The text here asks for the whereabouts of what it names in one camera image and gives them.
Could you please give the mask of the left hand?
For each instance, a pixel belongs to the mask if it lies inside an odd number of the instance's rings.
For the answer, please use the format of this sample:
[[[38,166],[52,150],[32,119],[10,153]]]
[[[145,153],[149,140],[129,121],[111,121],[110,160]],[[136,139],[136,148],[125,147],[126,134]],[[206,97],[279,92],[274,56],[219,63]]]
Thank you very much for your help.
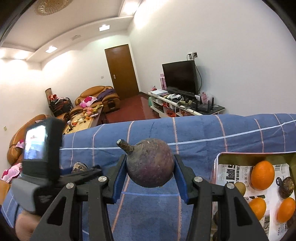
[[[21,241],[29,241],[40,220],[40,216],[30,214],[25,210],[22,211],[15,224],[17,238]]]

